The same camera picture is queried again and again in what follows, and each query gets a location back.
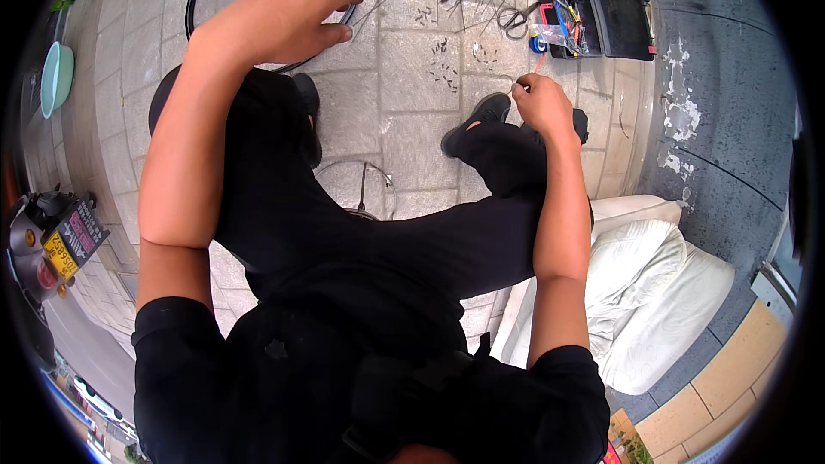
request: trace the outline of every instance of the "stone pavement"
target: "stone pavement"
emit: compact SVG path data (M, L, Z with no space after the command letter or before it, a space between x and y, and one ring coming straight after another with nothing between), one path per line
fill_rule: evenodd
M231 1L198 0L196 23ZM376 1L365 0L355 21ZM521 8L532 1L507 0ZM76 51L80 67L87 68L78 67L73 86L77 97L64 107L68 115L64 111L63 129L74 122L73 129L86 133L72 151L67 144L66 173L76 187L83 181L85 189L102 196L104 222L117 228L110 250L85 269L88 284L78 279L80 295L90 316L120 334L130 333L134 323L130 297L139 253L139 181L150 143L147 113L160 79L182 61L186 50L185 4L186 0L95 0L74 5L77 11L70 12L67 23L65 42ZM361 163L346 160L368 160L391 176L394 187L388 188L378 172L367 173L366 207L381 219L393 211L395 219L417 217L489 195L472 168L440 153L441 136L480 98L508 91L512 80L531 71L538 57L526 41L504 37L494 20L489 26L472 27L492 17L493 7L483 6L466 0L450 11L438 0L387 0L358 24L350 43L301 67L315 79L321 95L324 161L317 175L336 201L349 208L358 202ZM652 64L548 57L540 72L556 79L589 116L590 140L582 162L591 198L632 192L647 143ZM521 123L515 108L508 121ZM59 128L53 124L50 131ZM56 135L51 137L57 147ZM325 169L335 162L344 163ZM49 178L63 172L48 157L37 164ZM218 244L211 246L210 255L215 315L227 334L256 301L242 265ZM464 302L462 324L471 342L498 328L508 296L506 290Z

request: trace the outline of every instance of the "orange wire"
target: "orange wire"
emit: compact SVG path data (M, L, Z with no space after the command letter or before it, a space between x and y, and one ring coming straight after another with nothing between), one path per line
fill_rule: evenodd
M539 73L539 67L541 67L541 64L542 64L542 63L544 63L544 58L545 58L545 57L547 57L547 52L545 52L544 54L542 54L542 55L541 55L541 59L539 60L539 64L538 64L538 65L536 65L536 66L535 66L535 69L533 70L533 73L534 73L534 74L538 74L538 73Z

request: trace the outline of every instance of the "license plate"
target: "license plate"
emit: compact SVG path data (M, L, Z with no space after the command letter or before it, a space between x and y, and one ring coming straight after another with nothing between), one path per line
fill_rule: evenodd
M77 273L79 267L74 261L72 255L68 253L66 244L63 243L63 238L58 232L54 232L52 236L43 244L43 249L49 255L49 261L55 266L58 274L64 281L68 281L74 273Z

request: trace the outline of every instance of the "scissors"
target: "scissors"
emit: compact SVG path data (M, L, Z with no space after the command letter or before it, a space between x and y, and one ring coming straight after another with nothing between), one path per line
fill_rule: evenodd
M524 27L524 32L517 36L511 34L510 31L527 24L527 20L530 19L530 13L535 11L538 7L539 3L534 2L533 4L527 6L527 9L524 9L523 11L516 8L502 9L501 13L499 13L496 18L496 23L501 29L504 30L504 34L510 38L510 40L521 40L521 38L527 35L527 26Z

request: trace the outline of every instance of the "man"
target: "man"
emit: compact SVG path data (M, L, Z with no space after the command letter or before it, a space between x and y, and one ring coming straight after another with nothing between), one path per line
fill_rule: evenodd
M165 462L582 462L609 410L587 349L590 218L562 89L512 89L444 137L492 197L400 222L339 208L311 79L253 66L350 39L322 24L362 0L237 0L193 34L150 111L140 190L135 421ZM213 238L260 303L224 341ZM459 299L535 275L529 371L466 353Z

